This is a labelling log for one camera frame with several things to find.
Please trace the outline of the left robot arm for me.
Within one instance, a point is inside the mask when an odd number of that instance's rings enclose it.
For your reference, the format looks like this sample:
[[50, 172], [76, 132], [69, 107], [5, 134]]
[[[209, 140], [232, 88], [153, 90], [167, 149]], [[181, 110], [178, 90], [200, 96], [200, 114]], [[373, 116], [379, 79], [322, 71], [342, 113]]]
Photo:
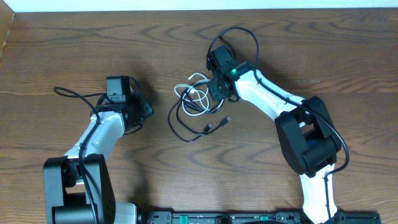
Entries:
[[106, 79], [106, 93], [90, 104], [90, 124], [62, 157], [43, 166], [47, 223], [145, 223], [133, 203], [118, 202], [107, 161], [117, 141], [143, 128], [154, 112], [129, 76]]

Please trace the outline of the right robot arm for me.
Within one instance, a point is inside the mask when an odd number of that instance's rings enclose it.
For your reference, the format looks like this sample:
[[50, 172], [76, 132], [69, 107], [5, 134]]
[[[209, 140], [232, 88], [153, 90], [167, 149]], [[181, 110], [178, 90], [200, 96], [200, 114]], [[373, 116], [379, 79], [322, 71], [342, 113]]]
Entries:
[[213, 73], [213, 100], [237, 96], [275, 122], [282, 154], [300, 176], [304, 214], [312, 223], [332, 223], [337, 207], [324, 177], [334, 170], [341, 143], [324, 102], [281, 89], [250, 63], [238, 64], [224, 45], [207, 53], [206, 67]]

